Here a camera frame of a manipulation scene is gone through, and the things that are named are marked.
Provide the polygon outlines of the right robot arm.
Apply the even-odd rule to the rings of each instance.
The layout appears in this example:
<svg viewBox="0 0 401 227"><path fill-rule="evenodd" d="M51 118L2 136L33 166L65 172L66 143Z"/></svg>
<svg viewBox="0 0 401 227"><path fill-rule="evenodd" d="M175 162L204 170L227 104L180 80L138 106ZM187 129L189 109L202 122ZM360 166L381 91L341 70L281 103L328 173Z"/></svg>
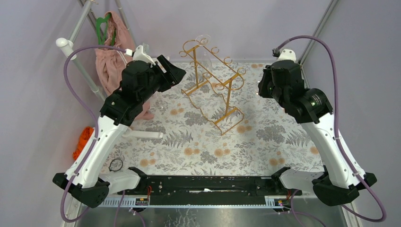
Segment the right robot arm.
<svg viewBox="0 0 401 227"><path fill-rule="evenodd" d="M333 108L321 90L305 88L301 67L293 60L276 61L263 68L259 96L274 99L301 125L319 151L322 172L297 171L284 167L272 175L271 188L283 195L289 189L313 193L328 206L351 203L364 184L377 182L355 160L341 133L334 129Z"/></svg>

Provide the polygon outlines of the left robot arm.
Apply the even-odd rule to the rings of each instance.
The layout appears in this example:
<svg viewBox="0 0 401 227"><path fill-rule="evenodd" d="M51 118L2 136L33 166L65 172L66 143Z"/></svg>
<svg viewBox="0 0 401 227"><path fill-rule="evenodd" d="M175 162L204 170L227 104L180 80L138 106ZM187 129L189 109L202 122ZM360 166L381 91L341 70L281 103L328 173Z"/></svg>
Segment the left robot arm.
<svg viewBox="0 0 401 227"><path fill-rule="evenodd" d="M99 206L109 194L131 190L142 194L147 182L131 168L102 174L101 169L112 148L143 111L154 93L178 85L186 71L163 55L156 63L133 60L122 70L119 87L106 98L90 140L78 159L65 172L56 173L53 182L90 208Z"/></svg>

